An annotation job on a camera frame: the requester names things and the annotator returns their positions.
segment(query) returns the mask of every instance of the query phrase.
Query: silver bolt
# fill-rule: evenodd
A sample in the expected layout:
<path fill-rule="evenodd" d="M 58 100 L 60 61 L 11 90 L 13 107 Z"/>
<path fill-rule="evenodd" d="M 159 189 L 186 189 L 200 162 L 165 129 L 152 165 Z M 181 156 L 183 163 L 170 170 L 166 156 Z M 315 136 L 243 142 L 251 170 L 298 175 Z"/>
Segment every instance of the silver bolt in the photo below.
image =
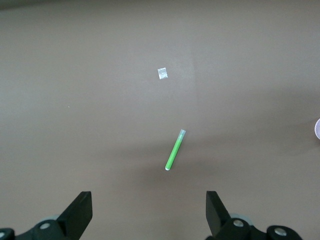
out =
<path fill-rule="evenodd" d="M 274 232 L 280 236 L 283 236 L 283 237 L 287 236 L 287 232 L 280 227 L 277 227 L 276 229 L 274 229 Z"/>
<path fill-rule="evenodd" d="M 47 229 L 48 227 L 50 227 L 50 223 L 44 223 L 44 224 L 42 224 L 41 226 L 40 226 L 40 229 Z"/>
<path fill-rule="evenodd" d="M 233 221 L 233 225 L 235 225 L 236 227 L 242 228 L 244 226 L 244 223 L 237 219 Z"/>

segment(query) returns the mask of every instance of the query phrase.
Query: small piece of tape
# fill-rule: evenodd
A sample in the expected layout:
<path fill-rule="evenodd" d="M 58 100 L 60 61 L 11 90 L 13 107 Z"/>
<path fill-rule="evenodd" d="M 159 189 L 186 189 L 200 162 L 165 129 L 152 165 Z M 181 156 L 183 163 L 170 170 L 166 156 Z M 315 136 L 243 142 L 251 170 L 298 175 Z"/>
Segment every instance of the small piece of tape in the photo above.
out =
<path fill-rule="evenodd" d="M 165 67 L 158 69 L 158 74 L 160 80 L 168 78 L 167 69 Z"/>

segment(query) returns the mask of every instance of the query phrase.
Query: green stick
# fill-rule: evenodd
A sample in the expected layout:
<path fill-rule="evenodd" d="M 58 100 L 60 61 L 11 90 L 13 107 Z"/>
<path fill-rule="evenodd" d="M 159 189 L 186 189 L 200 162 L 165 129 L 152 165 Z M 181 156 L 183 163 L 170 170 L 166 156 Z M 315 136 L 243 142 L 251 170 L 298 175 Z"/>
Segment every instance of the green stick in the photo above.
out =
<path fill-rule="evenodd" d="M 175 157 L 176 157 L 177 152 L 178 152 L 180 145 L 182 143 L 182 139 L 184 139 L 185 133 L 186 133 L 186 131 L 181 129 L 179 136 L 178 136 L 178 138 L 174 144 L 174 147 L 172 149 L 172 152 L 169 156 L 168 162 L 165 165 L 165 170 L 169 171 L 171 169 L 171 166 L 174 163 Z"/>

